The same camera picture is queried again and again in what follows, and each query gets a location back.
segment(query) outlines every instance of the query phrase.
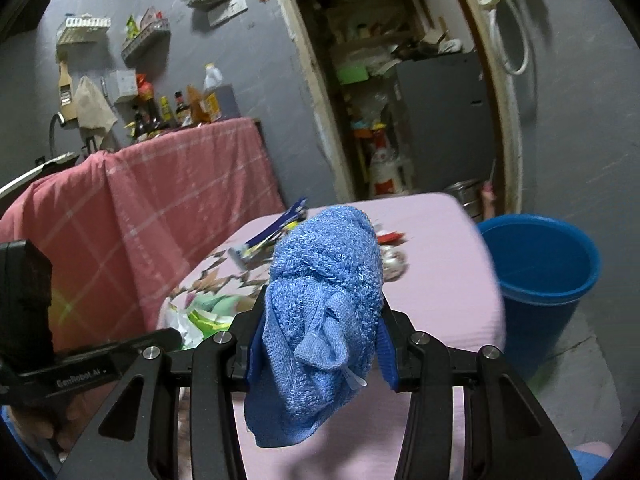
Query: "red plaid cloth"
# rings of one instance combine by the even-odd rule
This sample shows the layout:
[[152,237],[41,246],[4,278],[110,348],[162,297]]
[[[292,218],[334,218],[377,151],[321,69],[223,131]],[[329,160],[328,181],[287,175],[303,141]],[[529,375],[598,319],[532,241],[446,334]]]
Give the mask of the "red plaid cloth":
[[56,349],[138,335],[162,300],[242,225],[281,212],[250,119],[98,152],[43,178],[0,220],[0,242],[29,238],[53,264]]

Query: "electrical outlet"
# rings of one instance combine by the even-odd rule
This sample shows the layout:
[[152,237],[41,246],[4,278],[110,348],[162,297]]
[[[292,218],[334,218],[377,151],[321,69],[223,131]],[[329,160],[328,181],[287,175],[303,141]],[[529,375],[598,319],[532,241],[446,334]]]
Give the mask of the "electrical outlet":
[[246,0],[229,0],[207,13],[209,25],[211,25],[211,27],[219,27],[223,23],[228,22],[232,17],[237,16],[241,12],[245,12],[247,9]]

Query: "metal screw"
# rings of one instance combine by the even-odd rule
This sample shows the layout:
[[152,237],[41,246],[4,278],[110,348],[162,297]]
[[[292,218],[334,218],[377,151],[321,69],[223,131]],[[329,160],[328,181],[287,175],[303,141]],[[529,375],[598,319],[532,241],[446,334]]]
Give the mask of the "metal screw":
[[224,343],[228,343],[229,341],[231,341],[231,332],[216,332],[213,335],[213,341],[221,345],[223,345]]
[[430,340],[431,338],[426,332],[414,332],[411,334],[411,341],[417,345],[426,345]]
[[155,359],[160,355],[160,349],[157,346],[148,346],[142,352],[142,357],[145,359]]
[[500,350],[491,345],[483,346],[482,355],[487,359],[497,359],[498,357],[500,357]]

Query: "faucet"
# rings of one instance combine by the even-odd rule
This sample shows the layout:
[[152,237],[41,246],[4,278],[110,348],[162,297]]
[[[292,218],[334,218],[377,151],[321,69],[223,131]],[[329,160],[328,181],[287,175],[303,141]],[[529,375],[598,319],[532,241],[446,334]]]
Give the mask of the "faucet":
[[49,151],[51,152],[51,158],[56,158],[58,156],[58,152],[56,150],[56,120],[60,123],[60,126],[64,128],[66,125],[65,118],[62,113],[58,112],[54,114],[51,118],[51,122],[49,123]]

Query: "beige cloth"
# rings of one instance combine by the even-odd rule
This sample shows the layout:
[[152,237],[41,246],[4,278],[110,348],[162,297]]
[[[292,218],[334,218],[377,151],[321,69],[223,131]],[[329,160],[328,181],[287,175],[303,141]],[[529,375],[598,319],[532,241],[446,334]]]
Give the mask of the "beige cloth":
[[82,76],[74,96],[78,125],[81,128],[96,130],[103,128],[105,132],[111,130],[117,118],[102,95],[102,92],[87,76]]

